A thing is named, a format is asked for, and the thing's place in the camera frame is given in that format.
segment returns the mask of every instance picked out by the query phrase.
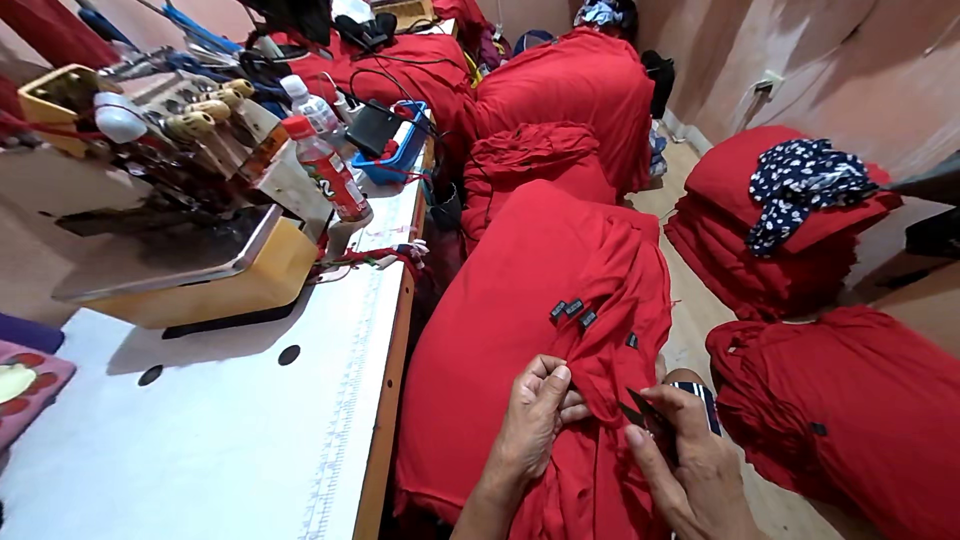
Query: person's arm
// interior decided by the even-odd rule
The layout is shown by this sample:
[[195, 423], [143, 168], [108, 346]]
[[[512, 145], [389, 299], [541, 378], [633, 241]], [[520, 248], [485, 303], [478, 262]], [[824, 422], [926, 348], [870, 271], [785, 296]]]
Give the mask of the person's arm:
[[590, 413], [583, 398], [567, 392], [566, 362], [537, 355], [514, 380], [510, 404], [483, 475], [464, 504], [450, 540], [503, 540], [530, 480], [550, 460], [560, 429]]
[[518, 475], [491, 470], [488, 462], [473, 487], [450, 540], [506, 538], [526, 485]]
[[769, 540], [747, 504], [740, 457], [729, 441], [709, 430], [704, 402], [667, 385], [640, 395], [677, 429], [680, 466], [671, 472], [649, 432], [626, 428], [634, 460], [667, 524], [683, 540]]

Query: pile of red clothing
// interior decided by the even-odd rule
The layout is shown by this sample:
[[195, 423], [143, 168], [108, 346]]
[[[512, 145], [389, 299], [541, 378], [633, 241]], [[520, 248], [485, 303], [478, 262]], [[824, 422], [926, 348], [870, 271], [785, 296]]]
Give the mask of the pile of red clothing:
[[521, 124], [589, 126], [622, 197], [650, 181], [653, 89], [629, 42], [580, 27], [493, 71], [476, 88], [473, 114], [481, 138]]
[[[580, 201], [549, 182], [516, 189], [423, 331], [404, 381], [396, 508], [455, 523], [480, 478], [514, 377], [540, 353], [567, 360], [595, 418], [562, 430], [511, 538], [665, 537], [628, 456], [617, 400], [655, 383], [670, 327], [655, 216]], [[551, 321], [559, 301], [579, 310]], [[592, 312], [595, 319], [584, 315]], [[628, 345], [631, 332], [636, 347]]]
[[[747, 232], [761, 205], [749, 193], [760, 154], [806, 135], [772, 126], [735, 135], [707, 152], [686, 179], [685, 195], [663, 227], [666, 237], [707, 288], [744, 320], [808, 314], [832, 302], [856, 262], [856, 235], [898, 207], [879, 194], [846, 207], [814, 210], [768, 258], [750, 253]], [[890, 176], [868, 164], [870, 180]]]
[[457, 21], [460, 39], [473, 48], [490, 23], [474, 0], [433, 0], [433, 13], [442, 20]]
[[957, 358], [869, 307], [727, 323], [707, 349], [720, 420], [764, 478], [887, 538], [957, 538]]
[[570, 122], [521, 124], [477, 141], [464, 168], [468, 255], [514, 190], [533, 180], [550, 181], [583, 201], [614, 204], [616, 188], [604, 176], [598, 146], [589, 128]]

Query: navy fabric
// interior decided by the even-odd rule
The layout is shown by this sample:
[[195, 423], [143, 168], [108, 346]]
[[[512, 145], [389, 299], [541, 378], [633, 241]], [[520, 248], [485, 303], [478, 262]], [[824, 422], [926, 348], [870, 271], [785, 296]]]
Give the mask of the navy fabric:
[[877, 189], [863, 161], [833, 150], [829, 139], [778, 144], [760, 155], [750, 177], [750, 196], [763, 204], [763, 213], [747, 235], [747, 247], [755, 256], [768, 257], [812, 210], [856, 204]]

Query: bottle label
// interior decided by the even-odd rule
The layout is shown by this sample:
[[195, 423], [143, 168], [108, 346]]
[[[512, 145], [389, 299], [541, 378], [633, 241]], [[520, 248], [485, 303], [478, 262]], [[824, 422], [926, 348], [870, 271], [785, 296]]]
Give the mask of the bottle label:
[[326, 200], [333, 204], [340, 219], [359, 221], [370, 215], [370, 203], [364, 199], [352, 175], [336, 154], [329, 158], [301, 161], [300, 164], [317, 183]]
[[333, 168], [336, 169], [338, 173], [344, 170], [344, 161], [336, 154], [330, 156], [330, 164], [333, 165]]

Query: plastic bottle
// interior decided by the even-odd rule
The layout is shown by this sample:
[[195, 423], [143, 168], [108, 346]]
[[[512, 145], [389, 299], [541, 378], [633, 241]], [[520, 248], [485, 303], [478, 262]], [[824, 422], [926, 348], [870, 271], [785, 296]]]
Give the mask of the plastic bottle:
[[373, 215], [364, 198], [333, 147], [317, 134], [305, 116], [290, 116], [280, 121], [290, 138], [297, 142], [297, 160], [316, 183], [327, 201], [333, 204], [341, 221], [362, 221]]
[[353, 178], [359, 181], [366, 176], [366, 173], [353, 167], [351, 161], [356, 156], [357, 148], [347, 140], [347, 125], [337, 118], [326, 100], [311, 94], [298, 75], [288, 75], [280, 79], [280, 85], [294, 102], [291, 108], [294, 114], [306, 116], [310, 120], [310, 125], [317, 131], [320, 138], [330, 143], [340, 158], [347, 162], [347, 168]]
[[330, 108], [330, 105], [320, 96], [315, 96], [306, 89], [303, 79], [298, 75], [288, 75], [280, 79], [280, 85], [293, 100], [294, 114], [306, 116], [310, 125], [320, 135], [333, 133], [340, 127], [340, 120]]

